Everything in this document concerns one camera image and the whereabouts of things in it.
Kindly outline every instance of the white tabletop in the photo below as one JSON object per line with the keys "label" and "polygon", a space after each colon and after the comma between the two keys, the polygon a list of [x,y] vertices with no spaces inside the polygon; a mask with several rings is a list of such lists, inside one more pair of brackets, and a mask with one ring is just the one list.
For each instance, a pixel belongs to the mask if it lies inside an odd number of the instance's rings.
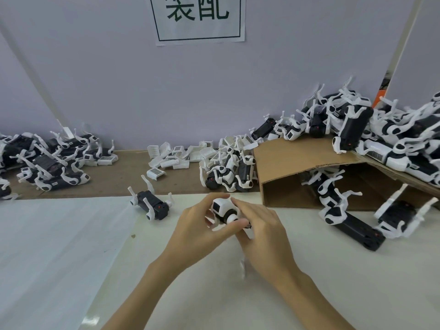
{"label": "white tabletop", "polygon": [[[149,222],[133,209],[134,238],[125,242],[87,317],[100,329],[130,294],[146,267],[164,249],[179,214],[204,195],[176,195],[163,221]],[[259,193],[234,197],[261,203]],[[328,226],[317,210],[275,209],[289,235],[295,260],[322,294],[357,330],[440,329],[440,219],[432,209],[410,238],[387,240],[370,252]],[[370,212],[354,212],[374,224]],[[230,238],[182,273],[168,288],[146,329],[302,329],[296,316],[257,273],[241,279],[242,252]]]}

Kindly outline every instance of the sign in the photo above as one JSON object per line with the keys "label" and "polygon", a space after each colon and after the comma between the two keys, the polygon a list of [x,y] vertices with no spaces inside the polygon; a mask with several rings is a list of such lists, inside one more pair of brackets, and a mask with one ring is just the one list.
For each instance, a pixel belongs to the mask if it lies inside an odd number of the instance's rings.
{"label": "sign", "polygon": [[243,42],[246,0],[146,0],[156,45]]}

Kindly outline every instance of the table surface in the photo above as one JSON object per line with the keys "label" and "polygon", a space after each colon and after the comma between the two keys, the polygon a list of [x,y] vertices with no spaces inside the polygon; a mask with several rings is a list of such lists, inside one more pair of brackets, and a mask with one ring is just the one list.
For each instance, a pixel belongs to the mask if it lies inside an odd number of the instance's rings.
{"label": "table surface", "polygon": [[[145,182],[140,177],[146,175],[151,169],[148,165],[150,157],[146,151],[126,150],[116,151],[119,160],[113,165],[88,167],[83,170],[90,175],[87,184],[78,185],[68,189],[44,192],[36,190],[29,183],[18,183],[17,173],[10,171],[4,175],[11,183],[13,192],[20,194],[20,199],[49,199],[49,198],[93,198],[93,197],[123,197],[129,196],[127,188],[131,186],[135,192],[147,189]],[[200,183],[199,164],[191,163],[189,169],[165,169],[166,176],[161,176],[157,181],[151,180],[156,194],[202,194],[211,192]],[[225,192],[222,186],[219,192]],[[258,192],[255,183],[251,192]]]}
{"label": "table surface", "polygon": [[[170,215],[149,222],[133,209],[135,227],[87,313],[100,329],[163,250],[180,213],[203,194],[176,195]],[[261,203],[259,193],[235,197]],[[275,209],[295,260],[357,330],[440,329],[440,220],[432,209],[408,239],[387,240],[375,253],[329,227],[311,209]],[[355,212],[374,224],[370,212]],[[182,273],[168,288],[146,329],[302,329],[296,316],[255,271],[241,279],[234,238]]]}

